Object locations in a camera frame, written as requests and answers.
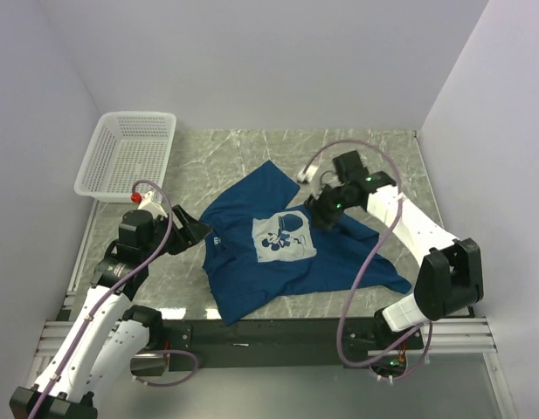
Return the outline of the blue printed t-shirt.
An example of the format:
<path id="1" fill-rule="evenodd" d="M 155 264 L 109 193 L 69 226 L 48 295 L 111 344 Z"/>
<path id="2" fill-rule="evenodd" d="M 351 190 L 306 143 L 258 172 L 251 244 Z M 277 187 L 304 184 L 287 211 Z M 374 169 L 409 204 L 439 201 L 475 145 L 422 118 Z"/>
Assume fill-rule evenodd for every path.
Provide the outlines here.
<path id="1" fill-rule="evenodd" d="M 279 296 L 348 290 L 378 242 L 343 215 L 330 231 L 290 202 L 300 187 L 271 161 L 225 190 L 200 216 L 212 228 L 203 268 L 226 325 Z"/>

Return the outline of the white perforated plastic basket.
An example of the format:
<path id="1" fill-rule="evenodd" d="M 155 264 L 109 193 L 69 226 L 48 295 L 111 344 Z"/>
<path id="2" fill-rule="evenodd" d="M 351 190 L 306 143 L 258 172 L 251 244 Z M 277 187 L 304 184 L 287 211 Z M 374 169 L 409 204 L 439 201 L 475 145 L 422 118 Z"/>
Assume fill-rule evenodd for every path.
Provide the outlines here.
<path id="1" fill-rule="evenodd" d="M 132 186 L 161 186 L 176 132 L 172 113 L 122 111 L 103 114 L 77 174 L 74 191 L 102 203 L 130 203 Z"/>

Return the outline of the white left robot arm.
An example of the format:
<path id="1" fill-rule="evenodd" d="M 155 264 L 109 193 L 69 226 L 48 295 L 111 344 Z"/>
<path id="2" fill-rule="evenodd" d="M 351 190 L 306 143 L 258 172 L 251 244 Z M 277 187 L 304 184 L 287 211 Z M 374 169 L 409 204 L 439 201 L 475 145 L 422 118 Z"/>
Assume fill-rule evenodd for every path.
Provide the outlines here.
<path id="1" fill-rule="evenodd" d="M 183 355 L 196 371 L 194 354 L 170 347 L 162 314 L 133 299 L 155 259 L 178 255 L 210 232 L 210 226 L 180 206 L 165 210 L 143 204 L 127 212 L 118 237 L 94 269 L 84 304 L 58 352 L 29 388 L 19 387 L 11 396 L 13 416 L 95 418 L 100 396 L 139 354 L 157 357 L 162 366 L 171 355 Z"/>

